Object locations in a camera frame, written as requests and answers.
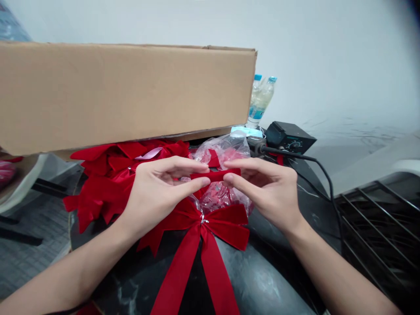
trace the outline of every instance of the chair leg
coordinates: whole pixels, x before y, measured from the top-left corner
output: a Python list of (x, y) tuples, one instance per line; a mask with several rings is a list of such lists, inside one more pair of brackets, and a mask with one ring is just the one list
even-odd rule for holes
[(2, 227), (0, 227), (0, 238), (10, 239), (12, 241), (34, 246), (39, 246), (42, 244), (42, 238), (36, 238), (34, 236), (10, 231)]
[(55, 183), (53, 183), (53, 182), (46, 181), (46, 180), (44, 180), (44, 179), (42, 179), (42, 178), (38, 178), (35, 182), (36, 182), (36, 183), (38, 183), (38, 184), (40, 184), (40, 185), (47, 186), (47, 187), (49, 187), (49, 188), (53, 188), (53, 189), (56, 189), (56, 190), (60, 190), (60, 191), (62, 191), (62, 192), (67, 191), (67, 187), (64, 187), (64, 186), (61, 186), (61, 185), (55, 184)]
[(47, 195), (50, 195), (50, 196), (53, 196), (53, 197), (57, 197), (57, 198), (61, 198), (61, 199), (69, 196), (65, 192), (62, 192), (60, 190), (57, 190), (57, 189), (54, 189), (54, 188), (51, 188), (51, 187), (40, 185), (38, 183), (35, 183), (31, 188), (33, 190), (36, 190), (36, 191), (40, 192), (40, 193), (44, 193), (44, 194), (47, 194)]
[(3, 216), (0, 216), (0, 222), (1, 223), (6, 223), (6, 224), (10, 224), (10, 225), (18, 224), (19, 223), (18, 220), (10, 219), (8, 217), (3, 217)]

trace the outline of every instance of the fingernail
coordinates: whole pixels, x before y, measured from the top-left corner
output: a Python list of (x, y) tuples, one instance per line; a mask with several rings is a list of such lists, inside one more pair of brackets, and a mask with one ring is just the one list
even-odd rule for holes
[(210, 185), (210, 178), (203, 177), (202, 181), (203, 181), (203, 186)]
[(232, 174), (226, 174), (223, 176), (223, 180), (226, 182), (232, 182), (233, 181), (233, 175)]

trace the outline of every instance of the ribbon tail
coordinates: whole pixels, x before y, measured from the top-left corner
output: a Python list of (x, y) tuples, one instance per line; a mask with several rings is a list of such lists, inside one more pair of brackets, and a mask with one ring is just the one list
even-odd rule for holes
[(232, 283), (216, 239), (206, 227), (201, 228), (201, 236), (203, 237), (201, 262), (216, 315), (239, 315)]
[(200, 224), (182, 240), (159, 289), (150, 315), (177, 315), (200, 243)]

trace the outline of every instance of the hand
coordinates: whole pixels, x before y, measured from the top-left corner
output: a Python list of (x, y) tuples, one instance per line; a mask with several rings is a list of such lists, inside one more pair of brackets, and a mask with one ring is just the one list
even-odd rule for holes
[(296, 172), (259, 158), (237, 159), (224, 163), (240, 168), (241, 176), (228, 173), (223, 181), (247, 195), (260, 213), (283, 233), (295, 230), (304, 218), (298, 206)]
[(208, 173), (206, 164), (173, 156), (140, 164), (124, 212), (116, 221), (140, 238), (175, 208), (176, 204), (210, 184), (208, 177), (190, 182), (174, 181), (191, 173)]

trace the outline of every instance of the bow knot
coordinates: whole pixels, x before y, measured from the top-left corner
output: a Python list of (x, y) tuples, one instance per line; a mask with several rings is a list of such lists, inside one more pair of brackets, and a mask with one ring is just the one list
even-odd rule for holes
[(202, 215), (201, 215), (201, 224), (203, 224), (204, 222), (209, 223), (209, 221), (208, 221), (208, 220), (205, 220), (205, 219), (204, 219), (204, 214), (202, 214)]

